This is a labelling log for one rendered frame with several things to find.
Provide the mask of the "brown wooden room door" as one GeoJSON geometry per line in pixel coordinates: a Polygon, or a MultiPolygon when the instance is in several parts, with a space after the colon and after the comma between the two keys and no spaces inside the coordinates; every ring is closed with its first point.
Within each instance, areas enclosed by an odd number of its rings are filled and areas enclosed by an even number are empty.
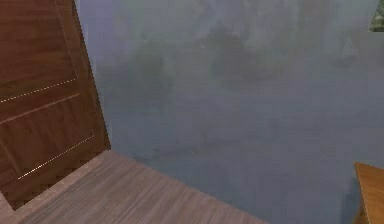
{"type": "Polygon", "coordinates": [[[17,210],[110,147],[75,0],[0,0],[0,194],[17,210]]]}

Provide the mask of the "orange wooden table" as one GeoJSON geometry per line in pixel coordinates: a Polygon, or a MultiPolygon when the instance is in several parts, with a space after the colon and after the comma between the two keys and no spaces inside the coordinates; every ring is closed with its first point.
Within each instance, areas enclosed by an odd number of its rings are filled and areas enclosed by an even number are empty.
{"type": "Polygon", "coordinates": [[[355,163],[361,201],[352,224],[384,224],[384,169],[355,163]]]}

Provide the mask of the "window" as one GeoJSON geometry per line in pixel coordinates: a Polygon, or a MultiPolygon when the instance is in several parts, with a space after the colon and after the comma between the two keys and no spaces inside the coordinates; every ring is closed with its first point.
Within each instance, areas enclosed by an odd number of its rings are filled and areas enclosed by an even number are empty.
{"type": "Polygon", "coordinates": [[[371,23],[370,32],[384,32],[384,0],[379,0],[371,23]]]}

